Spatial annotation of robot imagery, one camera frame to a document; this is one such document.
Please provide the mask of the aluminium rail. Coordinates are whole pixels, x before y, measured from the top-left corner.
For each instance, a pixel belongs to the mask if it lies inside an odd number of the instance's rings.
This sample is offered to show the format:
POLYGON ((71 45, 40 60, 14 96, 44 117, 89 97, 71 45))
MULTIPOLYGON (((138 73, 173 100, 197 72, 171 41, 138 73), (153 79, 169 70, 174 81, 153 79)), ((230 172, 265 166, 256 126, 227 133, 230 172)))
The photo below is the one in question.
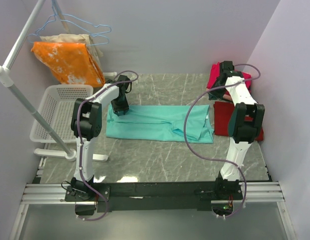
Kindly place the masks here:
MULTIPOLYGON (((27 184, 21 198, 18 214, 9 239, 19 239, 29 205, 69 205, 70 203, 65 201, 65 195, 66 191, 59 184, 27 184)), ((245 202, 277 203, 287 238, 289 240, 297 239, 297 235, 285 204, 285 198, 278 182, 247 183, 245 202)))

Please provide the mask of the dark red folded t shirt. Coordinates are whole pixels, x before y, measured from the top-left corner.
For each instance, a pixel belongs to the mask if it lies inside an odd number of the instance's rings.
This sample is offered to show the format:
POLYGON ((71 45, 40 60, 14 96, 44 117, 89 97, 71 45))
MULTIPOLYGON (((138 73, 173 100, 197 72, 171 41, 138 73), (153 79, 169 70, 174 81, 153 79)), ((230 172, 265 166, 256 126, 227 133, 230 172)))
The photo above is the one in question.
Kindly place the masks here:
POLYGON ((233 138, 235 143, 263 140, 264 105, 216 101, 213 106, 215 135, 233 138))

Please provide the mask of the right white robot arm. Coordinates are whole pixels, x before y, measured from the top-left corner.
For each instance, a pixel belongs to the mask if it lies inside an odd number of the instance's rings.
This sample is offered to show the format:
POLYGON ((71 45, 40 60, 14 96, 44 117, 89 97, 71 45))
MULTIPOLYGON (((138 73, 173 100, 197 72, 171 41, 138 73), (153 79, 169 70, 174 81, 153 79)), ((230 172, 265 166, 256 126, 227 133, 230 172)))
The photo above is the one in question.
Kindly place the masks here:
POLYGON ((245 155, 260 135, 265 107, 251 96, 249 87, 254 78, 236 70, 232 61, 225 60, 212 66, 207 90, 210 100, 231 101, 234 108, 227 125, 230 144, 227 162, 220 170, 223 180, 240 180, 240 167, 245 155))

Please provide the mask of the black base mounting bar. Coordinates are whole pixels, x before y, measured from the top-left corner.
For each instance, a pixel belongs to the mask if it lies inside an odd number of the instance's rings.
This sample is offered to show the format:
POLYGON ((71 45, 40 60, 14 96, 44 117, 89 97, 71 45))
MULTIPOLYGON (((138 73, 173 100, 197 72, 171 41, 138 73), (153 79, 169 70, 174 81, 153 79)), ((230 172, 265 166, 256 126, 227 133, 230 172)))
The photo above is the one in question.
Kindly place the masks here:
POLYGON ((239 181, 217 178, 214 181, 184 182, 114 182, 94 183, 92 191, 80 184, 67 187, 65 201, 95 202, 96 210, 141 211, 183 210, 211 211, 213 201, 242 200, 239 181))

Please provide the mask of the orange patterned cloth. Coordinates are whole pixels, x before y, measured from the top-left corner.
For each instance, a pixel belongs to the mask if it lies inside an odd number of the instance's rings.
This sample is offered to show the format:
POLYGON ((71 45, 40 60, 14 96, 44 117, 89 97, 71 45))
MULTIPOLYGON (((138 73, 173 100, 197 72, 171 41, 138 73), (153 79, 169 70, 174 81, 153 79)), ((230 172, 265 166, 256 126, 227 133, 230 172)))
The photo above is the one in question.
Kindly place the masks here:
POLYGON ((84 43, 36 41, 31 52, 61 84, 94 88, 105 84, 100 67, 84 43))

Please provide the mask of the white plastic laundry basket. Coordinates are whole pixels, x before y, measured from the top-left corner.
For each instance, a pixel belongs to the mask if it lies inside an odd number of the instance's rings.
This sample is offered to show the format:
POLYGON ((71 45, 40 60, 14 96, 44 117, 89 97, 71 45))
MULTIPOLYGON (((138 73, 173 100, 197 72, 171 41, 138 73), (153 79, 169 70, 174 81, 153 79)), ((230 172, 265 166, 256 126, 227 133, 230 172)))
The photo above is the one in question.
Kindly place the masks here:
POLYGON ((93 94, 93 88, 83 84, 58 84, 45 90, 38 108, 44 120, 65 143, 74 143, 71 121, 76 99, 85 99, 93 94))

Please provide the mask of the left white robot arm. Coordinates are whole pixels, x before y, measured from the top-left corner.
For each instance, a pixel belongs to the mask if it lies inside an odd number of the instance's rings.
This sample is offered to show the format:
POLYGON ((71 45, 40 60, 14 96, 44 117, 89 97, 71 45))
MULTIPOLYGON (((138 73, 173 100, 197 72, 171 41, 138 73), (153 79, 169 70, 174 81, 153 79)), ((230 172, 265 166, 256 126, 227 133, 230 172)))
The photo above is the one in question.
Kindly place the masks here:
POLYGON ((77 160, 71 186, 83 201, 95 194, 93 187, 93 148, 102 129, 102 111, 111 105, 116 115, 129 110, 126 94, 131 91, 132 81, 125 75, 106 83, 99 91, 87 98, 78 98, 74 104, 71 129, 76 137, 77 160))

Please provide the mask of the teal t shirt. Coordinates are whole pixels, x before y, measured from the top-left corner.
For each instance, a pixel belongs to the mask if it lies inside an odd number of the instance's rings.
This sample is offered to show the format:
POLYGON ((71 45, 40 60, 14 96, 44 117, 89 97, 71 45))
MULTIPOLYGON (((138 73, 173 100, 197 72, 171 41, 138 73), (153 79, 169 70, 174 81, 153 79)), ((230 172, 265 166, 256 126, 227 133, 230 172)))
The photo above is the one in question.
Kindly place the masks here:
MULTIPOLYGON (((131 105, 125 115, 108 108, 106 136, 114 139, 184 142, 184 121, 188 105, 131 105)), ((186 123, 188 142, 212 144, 209 106, 196 105, 186 123)))

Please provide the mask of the pink folded t shirt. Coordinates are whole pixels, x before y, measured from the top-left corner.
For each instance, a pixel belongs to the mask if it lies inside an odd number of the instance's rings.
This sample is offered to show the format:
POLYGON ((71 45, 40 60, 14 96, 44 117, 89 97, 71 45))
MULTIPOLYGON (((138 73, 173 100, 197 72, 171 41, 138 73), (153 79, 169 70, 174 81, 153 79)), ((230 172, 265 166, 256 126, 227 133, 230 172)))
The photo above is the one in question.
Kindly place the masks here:
MULTIPOLYGON (((219 73, 220 73, 219 65, 220 65, 220 63, 218 62, 216 64, 213 64, 212 67, 211 67, 210 76, 209 76, 209 80, 208 80, 207 87, 206 87, 207 90, 211 89, 213 87, 214 83, 217 80, 217 77, 219 76, 219 73)), ((243 74, 244 79, 251 78, 251 75, 248 74, 248 73, 243 72, 242 74, 243 74)), ((245 82, 245 84, 246 84, 247 89, 250 92, 251 81, 247 81, 247 82, 245 82)), ((226 91, 222 97, 216 97, 211 92, 208 93, 208 94, 209 94, 209 99, 210 100, 222 99, 222 100, 225 100, 225 101, 232 102, 232 98, 231 98, 231 96, 230 96, 228 91, 226 91)))

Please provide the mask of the beige hanging cloth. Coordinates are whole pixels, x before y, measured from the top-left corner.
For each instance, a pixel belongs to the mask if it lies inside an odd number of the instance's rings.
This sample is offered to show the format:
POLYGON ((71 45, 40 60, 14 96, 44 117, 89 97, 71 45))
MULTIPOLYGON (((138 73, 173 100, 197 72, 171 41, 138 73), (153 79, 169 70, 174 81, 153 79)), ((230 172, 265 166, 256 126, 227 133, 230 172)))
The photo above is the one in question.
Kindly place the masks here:
POLYGON ((92 55, 94 60, 96 61, 100 70, 102 70, 102 66, 100 63, 100 58, 103 57, 103 53, 99 50, 99 48, 94 45, 94 41, 91 36, 88 34, 59 34, 53 36, 41 36, 41 41, 50 42, 50 43, 81 43, 87 46, 88 52, 92 55))

